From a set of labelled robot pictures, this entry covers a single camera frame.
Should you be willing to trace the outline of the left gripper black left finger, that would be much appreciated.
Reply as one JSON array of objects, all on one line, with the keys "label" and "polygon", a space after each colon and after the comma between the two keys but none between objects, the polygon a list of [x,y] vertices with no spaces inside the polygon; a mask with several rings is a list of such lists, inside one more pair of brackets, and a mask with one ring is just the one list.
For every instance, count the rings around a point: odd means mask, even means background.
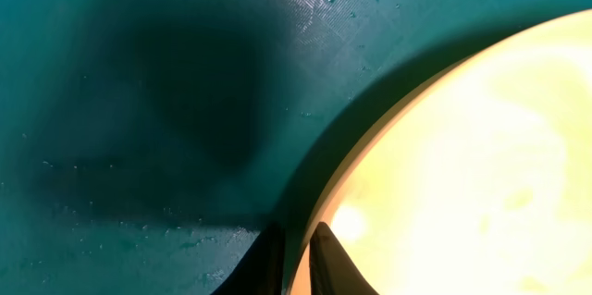
[{"label": "left gripper black left finger", "polygon": [[285,230],[270,224],[212,295],[280,295],[283,287]]}]

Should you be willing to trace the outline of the yellow plate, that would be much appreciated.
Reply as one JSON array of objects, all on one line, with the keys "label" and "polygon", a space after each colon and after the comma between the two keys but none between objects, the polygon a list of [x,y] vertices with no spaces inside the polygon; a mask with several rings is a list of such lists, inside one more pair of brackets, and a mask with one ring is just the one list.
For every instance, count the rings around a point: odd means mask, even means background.
[{"label": "yellow plate", "polygon": [[380,294],[591,290],[591,14],[521,31],[403,97],[309,218]]}]

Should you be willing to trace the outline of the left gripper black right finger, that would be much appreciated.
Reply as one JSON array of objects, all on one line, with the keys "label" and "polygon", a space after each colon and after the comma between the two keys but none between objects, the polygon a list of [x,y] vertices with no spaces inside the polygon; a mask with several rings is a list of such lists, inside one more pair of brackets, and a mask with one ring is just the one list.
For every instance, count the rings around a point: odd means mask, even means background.
[{"label": "left gripper black right finger", "polygon": [[328,224],[318,223],[309,244],[312,295],[377,295]]}]

